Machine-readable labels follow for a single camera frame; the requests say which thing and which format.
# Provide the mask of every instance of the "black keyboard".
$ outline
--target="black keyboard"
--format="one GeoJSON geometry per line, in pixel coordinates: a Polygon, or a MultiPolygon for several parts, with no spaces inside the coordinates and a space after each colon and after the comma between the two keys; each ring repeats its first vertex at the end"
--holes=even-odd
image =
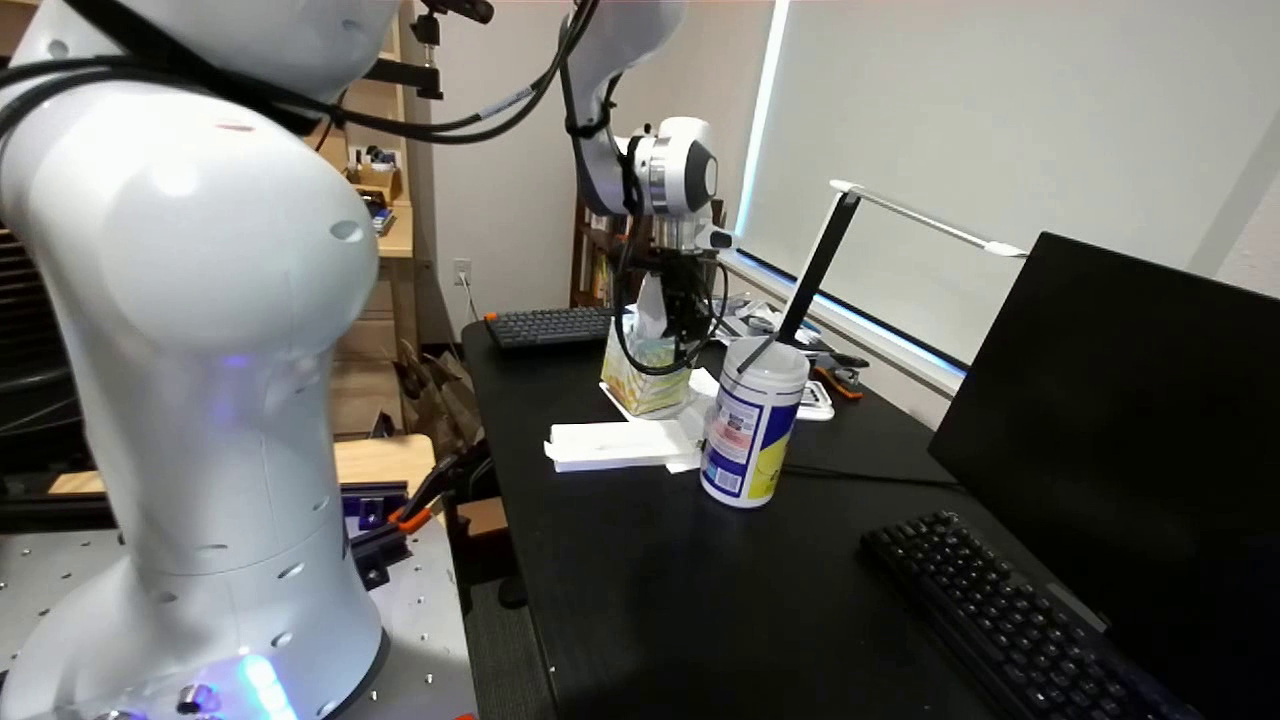
{"type": "Polygon", "coordinates": [[[537,309],[487,318],[496,350],[604,345],[606,309],[537,309]]]}
{"type": "Polygon", "coordinates": [[[1046,590],[932,514],[859,541],[1011,718],[1198,720],[1046,590]]]}

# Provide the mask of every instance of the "black monitor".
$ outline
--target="black monitor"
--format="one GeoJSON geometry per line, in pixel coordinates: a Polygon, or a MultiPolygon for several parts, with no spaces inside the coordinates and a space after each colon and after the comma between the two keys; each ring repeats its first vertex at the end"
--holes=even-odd
{"type": "Polygon", "coordinates": [[[1119,653],[1280,718],[1280,301],[1041,237],[932,453],[1119,653]]]}

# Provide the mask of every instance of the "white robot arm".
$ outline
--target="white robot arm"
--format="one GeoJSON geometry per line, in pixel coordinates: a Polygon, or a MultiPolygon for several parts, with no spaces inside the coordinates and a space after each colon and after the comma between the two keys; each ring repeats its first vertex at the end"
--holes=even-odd
{"type": "Polygon", "coordinates": [[[616,76],[656,52],[674,19],[679,0],[604,3],[591,31],[569,55],[565,109],[576,136],[579,198],[601,216],[650,214],[685,219],[714,193],[703,119],[674,117],[632,141],[616,141],[606,130],[616,76]]]}
{"type": "MultiPolygon", "coordinates": [[[[392,11],[40,3],[0,79],[0,214],[43,272],[127,553],[37,625],[2,720],[332,718],[377,665],[327,433],[327,354],[373,290],[377,231],[343,178],[277,125],[300,113],[273,113],[268,83],[323,109],[373,70],[392,11]]],[[[591,93],[579,125],[673,19],[673,0],[601,0],[572,55],[591,93]]],[[[583,187],[618,214],[626,180],[601,132],[579,141],[583,187]]],[[[666,145],[646,141],[635,168],[658,168],[666,145]]],[[[695,203],[638,178],[638,208],[695,203]]]]}

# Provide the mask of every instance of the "cup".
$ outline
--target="cup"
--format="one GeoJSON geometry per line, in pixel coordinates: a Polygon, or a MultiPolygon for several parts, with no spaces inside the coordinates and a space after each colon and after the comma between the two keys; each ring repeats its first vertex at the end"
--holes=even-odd
{"type": "Polygon", "coordinates": [[[727,509],[771,502],[801,418],[809,355],[771,336],[727,345],[709,423],[703,494],[727,509]]]}

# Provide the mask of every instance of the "black desk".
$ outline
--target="black desk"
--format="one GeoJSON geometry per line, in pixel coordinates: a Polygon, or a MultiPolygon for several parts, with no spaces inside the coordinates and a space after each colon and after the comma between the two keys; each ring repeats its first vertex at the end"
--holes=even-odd
{"type": "MultiPolygon", "coordinates": [[[[555,475],[561,421],[616,421],[595,391],[601,354],[505,355],[464,334],[506,505],[517,561],[555,718],[569,720],[819,720],[988,718],[932,630],[862,561],[854,535],[957,509],[1009,541],[957,487],[784,473],[758,514],[703,498],[695,473],[555,475]]],[[[885,402],[801,423],[792,463],[944,479],[926,430],[885,402]]]]}

